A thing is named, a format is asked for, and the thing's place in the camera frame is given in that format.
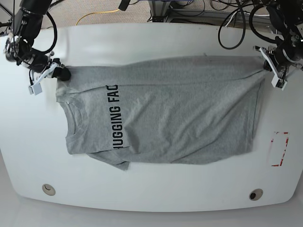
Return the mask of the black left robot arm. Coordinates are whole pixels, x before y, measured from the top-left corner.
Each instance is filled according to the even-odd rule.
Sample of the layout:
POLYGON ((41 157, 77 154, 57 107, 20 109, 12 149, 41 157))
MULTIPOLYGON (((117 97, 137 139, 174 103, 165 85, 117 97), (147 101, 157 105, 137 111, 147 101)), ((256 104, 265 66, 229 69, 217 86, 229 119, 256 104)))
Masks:
POLYGON ((303 59, 303 2, 301 0, 264 0, 272 26, 281 33, 274 39, 275 66, 280 70, 303 59))

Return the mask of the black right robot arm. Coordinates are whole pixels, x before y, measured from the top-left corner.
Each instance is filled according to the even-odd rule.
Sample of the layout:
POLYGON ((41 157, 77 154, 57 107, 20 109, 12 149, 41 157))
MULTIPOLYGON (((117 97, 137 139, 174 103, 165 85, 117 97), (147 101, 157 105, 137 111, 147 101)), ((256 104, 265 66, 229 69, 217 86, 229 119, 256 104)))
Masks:
POLYGON ((58 39, 58 30, 53 17, 49 13, 50 0, 23 0, 20 9, 12 15, 10 33, 6 41, 4 53, 6 59, 22 65, 33 73, 44 73, 54 66, 51 78, 61 81, 71 79, 71 73, 59 58, 51 59, 53 49, 58 39), (53 26, 53 43, 45 51, 33 47, 38 37, 44 16, 47 16, 53 26))

